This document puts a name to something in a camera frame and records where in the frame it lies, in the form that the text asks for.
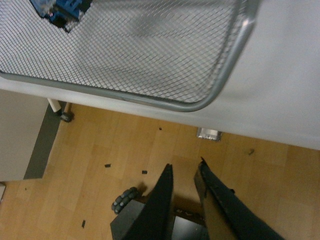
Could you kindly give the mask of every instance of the caster wheel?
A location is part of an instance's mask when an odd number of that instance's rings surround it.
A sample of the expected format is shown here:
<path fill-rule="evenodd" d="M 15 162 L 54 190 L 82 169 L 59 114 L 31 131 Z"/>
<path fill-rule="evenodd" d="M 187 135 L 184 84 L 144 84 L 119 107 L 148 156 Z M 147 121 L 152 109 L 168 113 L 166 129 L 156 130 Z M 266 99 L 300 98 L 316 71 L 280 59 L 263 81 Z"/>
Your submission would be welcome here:
<path fill-rule="evenodd" d="M 63 112 L 60 116 L 60 119 L 62 121 L 65 121 L 66 123 L 70 123 L 73 119 L 73 115 L 70 113 Z"/>

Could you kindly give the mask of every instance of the wire mesh basket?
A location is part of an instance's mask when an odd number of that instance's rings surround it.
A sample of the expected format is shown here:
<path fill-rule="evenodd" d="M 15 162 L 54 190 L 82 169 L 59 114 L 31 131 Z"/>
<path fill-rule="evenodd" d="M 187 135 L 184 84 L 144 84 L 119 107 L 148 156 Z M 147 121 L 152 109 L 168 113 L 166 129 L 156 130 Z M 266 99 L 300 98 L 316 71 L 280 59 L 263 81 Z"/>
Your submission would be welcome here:
<path fill-rule="evenodd" d="M 95 0 L 66 33 L 28 0 L 0 0 L 4 78 L 196 111 L 219 94 L 255 20 L 253 0 Z"/>

